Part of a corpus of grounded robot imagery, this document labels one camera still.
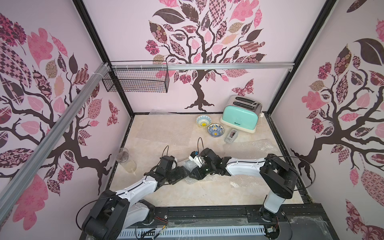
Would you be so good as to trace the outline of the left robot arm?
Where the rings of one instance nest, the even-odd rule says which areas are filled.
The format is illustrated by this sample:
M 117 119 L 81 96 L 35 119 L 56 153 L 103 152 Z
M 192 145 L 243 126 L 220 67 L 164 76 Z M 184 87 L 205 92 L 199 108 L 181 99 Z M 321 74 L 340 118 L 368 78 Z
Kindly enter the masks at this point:
M 123 190 L 106 190 L 92 201 L 94 206 L 84 220 L 81 240 L 116 240 L 122 230 L 153 219 L 154 206 L 143 200 L 166 183 L 174 185 L 190 174 L 183 166 L 171 170 L 157 168 Z

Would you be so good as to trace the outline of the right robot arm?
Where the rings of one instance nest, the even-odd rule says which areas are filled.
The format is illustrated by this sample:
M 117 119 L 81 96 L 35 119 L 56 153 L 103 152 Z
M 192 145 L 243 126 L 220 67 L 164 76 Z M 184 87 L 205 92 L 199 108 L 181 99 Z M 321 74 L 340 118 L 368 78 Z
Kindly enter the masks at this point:
M 275 154 L 265 158 L 244 160 L 232 157 L 219 157 L 206 148 L 201 153 L 194 151 L 188 161 L 195 164 L 190 178 L 203 180 L 208 175 L 253 176 L 262 178 L 270 192 L 263 202 L 262 213 L 276 214 L 285 200 L 291 199 L 299 179 L 298 172 Z

